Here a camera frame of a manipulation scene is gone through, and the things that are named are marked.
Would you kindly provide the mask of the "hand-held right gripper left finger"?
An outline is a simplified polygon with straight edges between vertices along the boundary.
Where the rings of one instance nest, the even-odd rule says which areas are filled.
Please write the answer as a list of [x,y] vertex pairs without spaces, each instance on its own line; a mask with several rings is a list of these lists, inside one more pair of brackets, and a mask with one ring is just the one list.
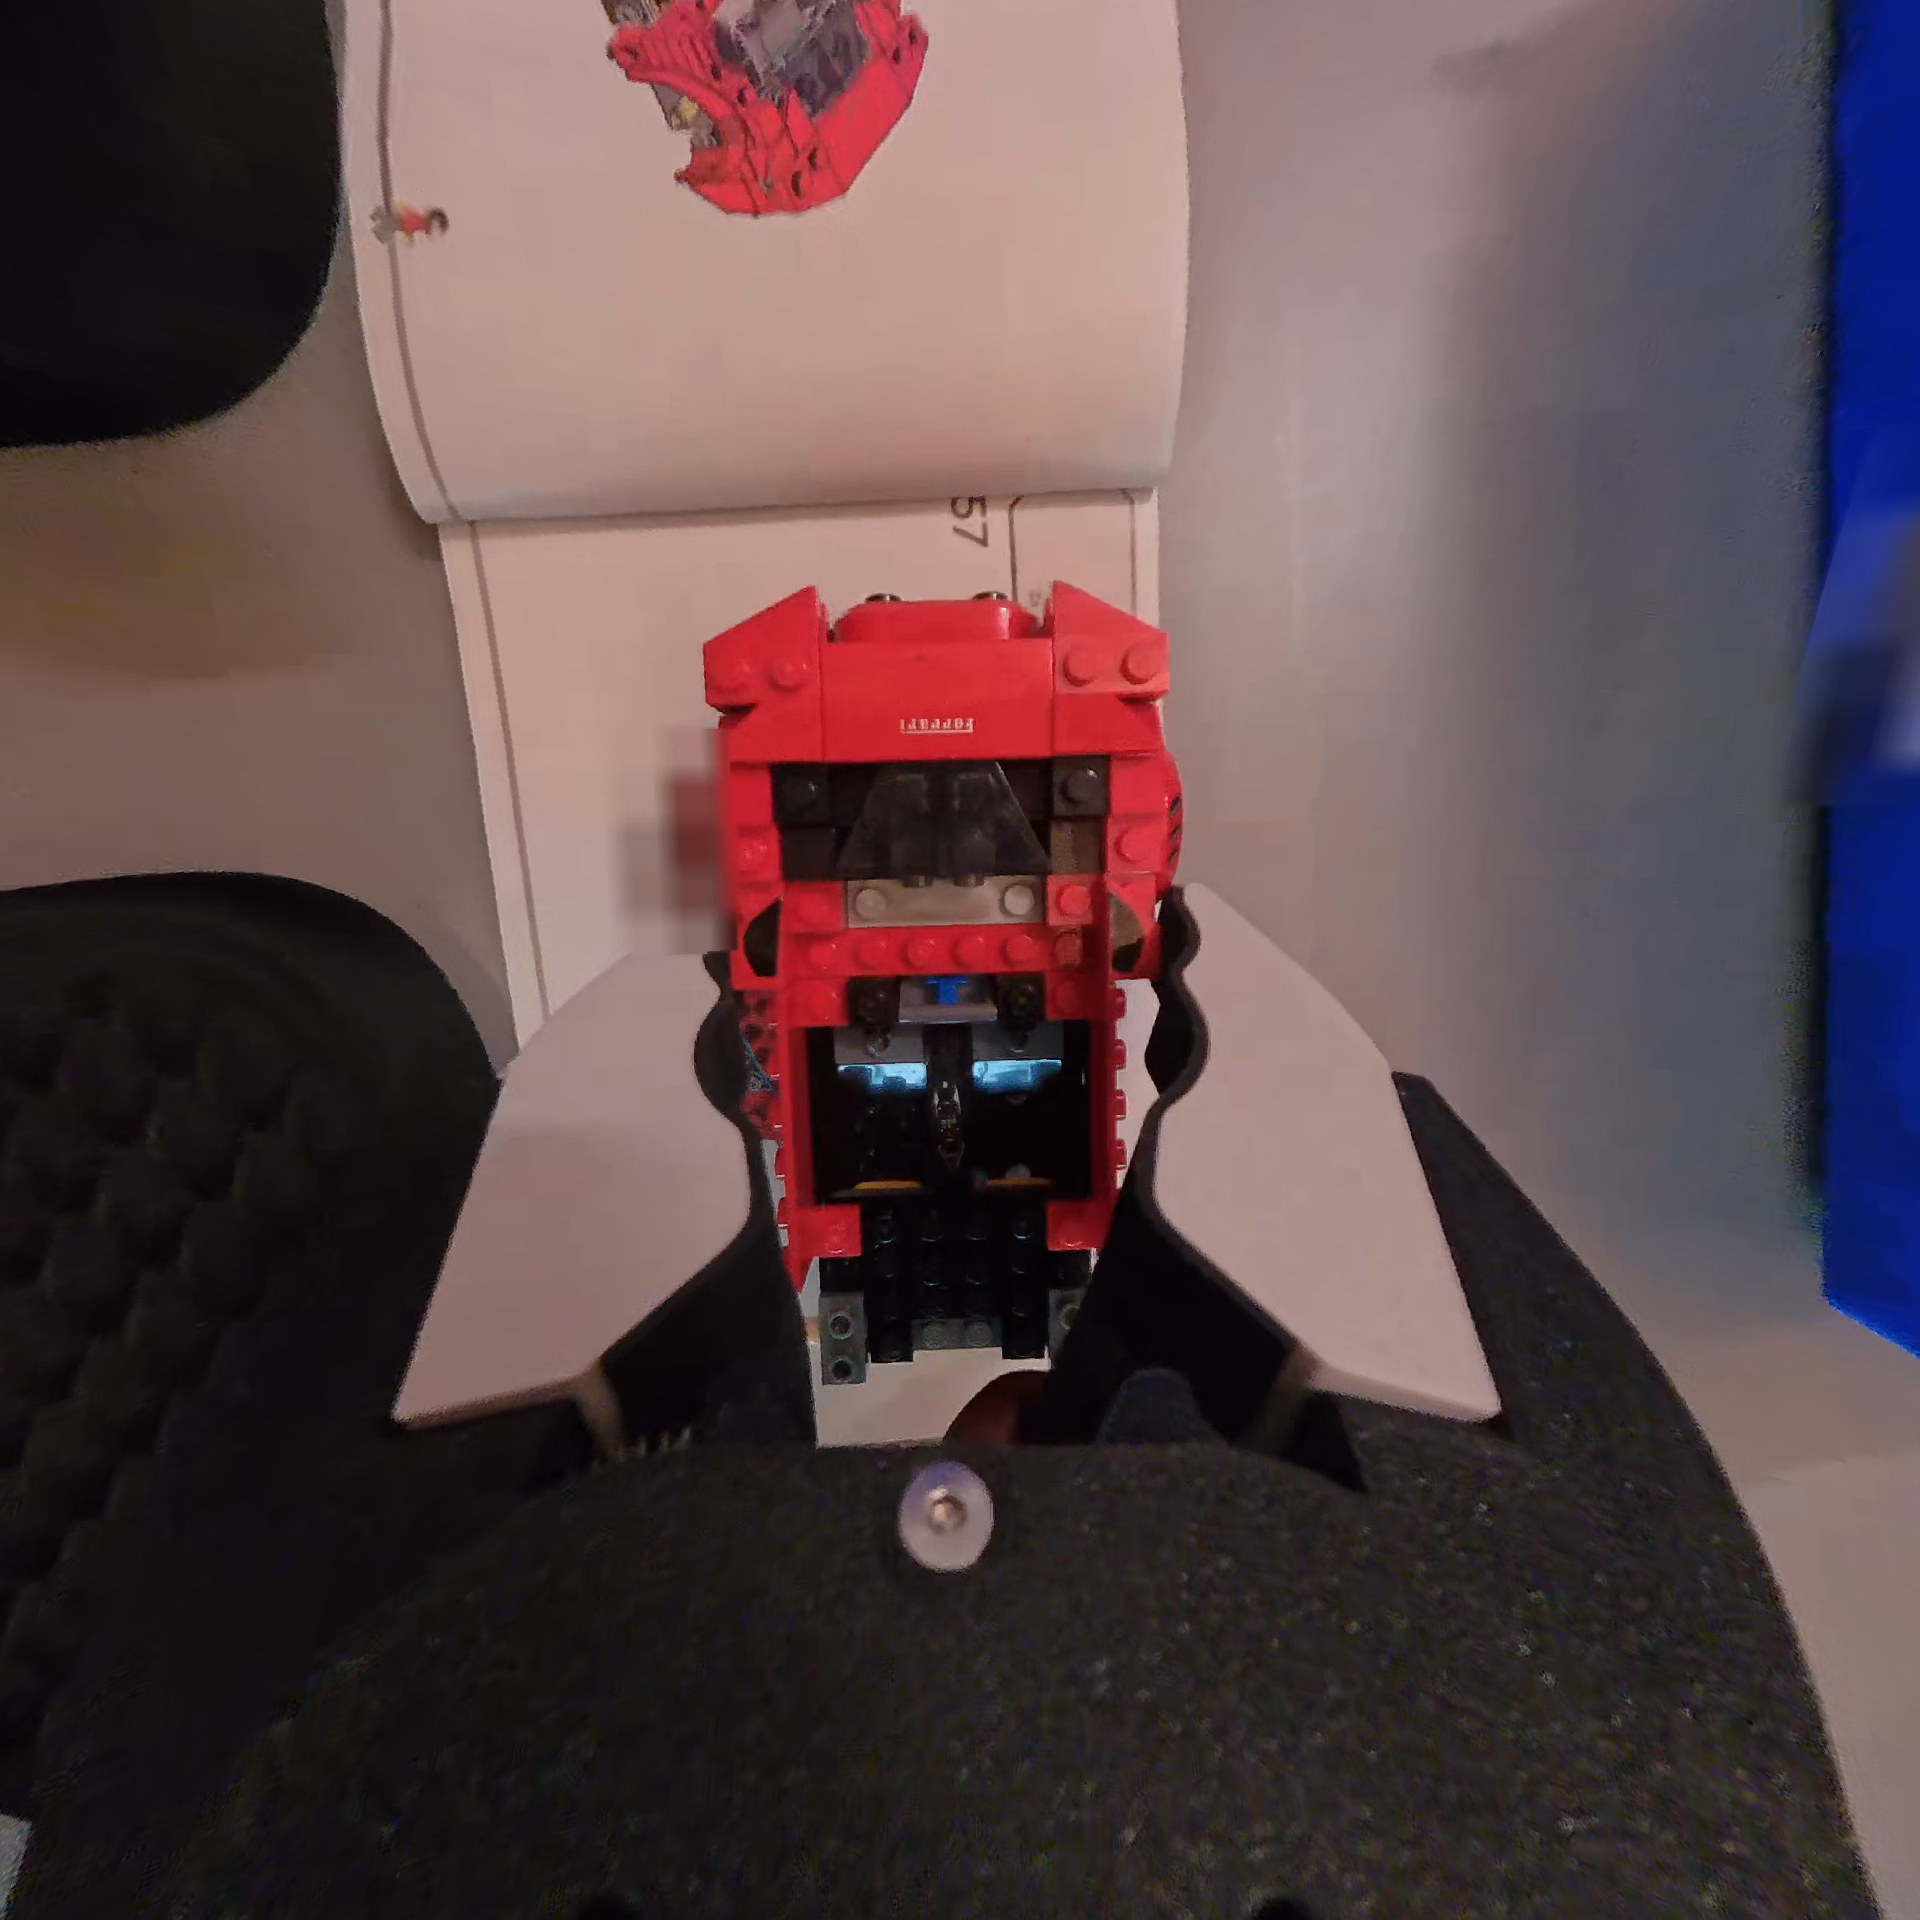
[[685,1428],[813,1440],[810,1344],[737,1010],[703,957],[634,952],[500,1085],[393,1419],[561,1406],[596,1446]]

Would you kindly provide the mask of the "black quilted chair seat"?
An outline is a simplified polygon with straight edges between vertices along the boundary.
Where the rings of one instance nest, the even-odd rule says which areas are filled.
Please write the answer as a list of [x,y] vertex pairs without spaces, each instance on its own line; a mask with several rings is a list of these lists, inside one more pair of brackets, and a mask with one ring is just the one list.
[[341,204],[323,3],[2,5],[2,445],[169,434],[321,305]]
[[373,1230],[418,1312],[496,1102],[468,1010],[373,908],[271,876],[5,891],[5,1753],[83,1640],[85,1530],[272,1297]]

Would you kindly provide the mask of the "lego instruction booklet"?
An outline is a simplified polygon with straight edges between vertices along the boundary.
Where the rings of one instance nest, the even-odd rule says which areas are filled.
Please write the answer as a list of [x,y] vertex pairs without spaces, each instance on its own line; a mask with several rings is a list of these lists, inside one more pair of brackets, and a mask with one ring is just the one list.
[[667,947],[703,645],[813,585],[1162,621],[1177,8],[341,5],[377,412],[436,525],[515,1043]]

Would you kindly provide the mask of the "blue plastic bin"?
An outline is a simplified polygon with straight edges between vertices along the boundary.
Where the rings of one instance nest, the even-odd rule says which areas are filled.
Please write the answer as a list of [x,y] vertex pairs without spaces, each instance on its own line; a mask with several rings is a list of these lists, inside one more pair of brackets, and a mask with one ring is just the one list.
[[1919,5],[1831,8],[1828,525],[1797,715],[1834,1307],[1919,1352]]

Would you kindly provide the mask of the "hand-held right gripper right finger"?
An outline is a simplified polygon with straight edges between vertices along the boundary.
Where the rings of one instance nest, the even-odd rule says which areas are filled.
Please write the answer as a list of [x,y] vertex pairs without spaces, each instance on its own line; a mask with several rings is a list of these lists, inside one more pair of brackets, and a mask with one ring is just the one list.
[[1143,1118],[1093,1278],[1104,1379],[1170,1371],[1242,1446],[1333,1401],[1501,1414],[1402,1091],[1347,1009],[1223,896],[1176,890]]

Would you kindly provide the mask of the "red and black lego car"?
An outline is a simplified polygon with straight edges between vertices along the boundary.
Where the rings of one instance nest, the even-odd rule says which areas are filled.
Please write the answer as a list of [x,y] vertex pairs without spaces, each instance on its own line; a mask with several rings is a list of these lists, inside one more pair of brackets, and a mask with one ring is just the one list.
[[1168,637],[1067,584],[817,589],[704,648],[719,878],[825,1386],[1066,1341],[1129,1150],[1129,987],[1185,844]]

